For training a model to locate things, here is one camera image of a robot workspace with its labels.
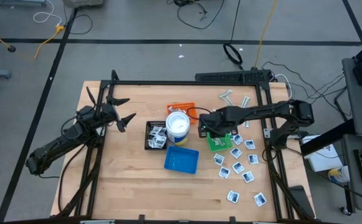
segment blue tray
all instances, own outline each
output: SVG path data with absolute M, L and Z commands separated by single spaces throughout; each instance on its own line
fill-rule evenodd
M 196 174 L 198 169 L 199 151 L 170 146 L 167 148 L 164 169 Z

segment wooden tabletop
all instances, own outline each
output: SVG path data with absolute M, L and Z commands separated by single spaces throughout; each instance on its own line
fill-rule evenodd
M 99 84 L 84 83 L 78 110 L 91 105 L 85 87 L 88 86 L 96 98 Z M 270 88 L 274 103 L 288 99 L 284 83 L 271 83 Z M 231 170 L 228 179 L 218 176 L 220 166 L 214 163 L 214 153 L 209 150 L 206 139 L 198 137 L 197 123 L 191 125 L 189 141 L 183 146 L 200 153 L 195 175 L 164 169 L 166 151 L 144 149 L 146 122 L 165 121 L 166 105 L 195 102 L 196 106 L 209 110 L 221 108 L 226 104 L 218 96 L 228 89 L 233 91 L 229 97 L 235 105 L 240 105 L 247 95 L 251 97 L 249 106 L 257 106 L 255 87 L 252 86 L 115 85 L 115 98 L 131 98 L 117 107 L 119 115 L 124 117 L 136 113 L 136 116 L 125 133 L 120 133 L 115 125 L 107 130 L 92 218 L 136 220 L 139 215 L 145 215 L 147 220 L 228 221 L 229 217 L 234 216 L 240 222 L 276 221 L 268 167 L 261 158 L 264 137 L 259 120 L 250 121 L 249 128 L 238 127 L 244 140 L 254 140 L 256 149 L 248 150 L 241 144 L 238 148 L 242 155 L 238 159 L 231 156 L 230 149 L 218 152 L 225 156 L 223 166 Z M 284 119 L 277 119 L 278 126 L 283 122 Z M 288 140 L 288 147 L 300 150 L 296 140 Z M 74 149 L 66 154 L 64 162 L 76 151 Z M 79 187 L 85 153 L 86 150 L 83 150 L 66 170 L 62 205 L 72 198 Z M 259 164 L 250 165 L 248 154 L 257 154 Z M 303 185 L 313 207 L 302 157 L 284 150 L 283 158 L 289 186 Z M 232 170 L 231 166 L 237 161 L 241 162 L 245 171 L 252 171 L 255 177 L 253 182 L 245 183 L 241 174 Z M 237 204 L 226 199 L 230 190 L 240 193 Z M 265 195 L 267 203 L 258 207 L 253 196 L 260 192 Z M 280 189 L 279 193 L 282 214 L 287 217 Z M 83 213 L 88 195 L 89 190 L 84 195 Z M 56 213 L 57 195 L 51 211 L 51 214 Z

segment orange container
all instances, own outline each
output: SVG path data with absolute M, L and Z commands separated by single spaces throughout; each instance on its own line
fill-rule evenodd
M 175 103 L 172 105 L 167 105 L 167 113 L 170 114 L 170 110 L 168 109 L 169 107 L 172 107 L 174 110 L 179 109 L 179 110 L 185 110 L 186 112 L 188 112 L 187 110 L 189 108 L 194 108 L 196 105 L 191 102 L 191 103 Z M 198 118 L 198 114 L 196 112 L 196 109 L 190 109 L 189 110 L 189 114 L 193 117 L 193 118 Z M 187 116 L 189 117 L 189 120 L 191 122 L 191 124 L 196 123 L 196 119 L 191 118 L 188 114 Z

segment white container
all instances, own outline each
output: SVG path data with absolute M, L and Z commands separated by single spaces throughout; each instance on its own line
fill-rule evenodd
M 167 137 L 176 146 L 185 144 L 188 141 L 190 121 L 185 113 L 175 111 L 168 115 L 166 120 Z
M 350 181 L 350 173 L 348 172 L 348 166 L 339 167 L 329 170 L 329 179 L 335 183 L 344 183 Z

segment green container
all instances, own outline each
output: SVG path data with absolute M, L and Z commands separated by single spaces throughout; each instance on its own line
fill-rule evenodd
M 232 147 L 230 134 L 226 134 L 225 137 L 223 137 L 223 138 L 216 138 L 216 139 L 221 140 L 221 142 L 224 143 L 223 146 L 220 144 L 216 145 L 215 141 L 212 140 L 212 138 L 210 137 L 210 133 L 207 133 L 207 143 L 208 143 L 208 146 L 209 146 L 211 152 L 217 152 L 217 151 L 229 149 Z

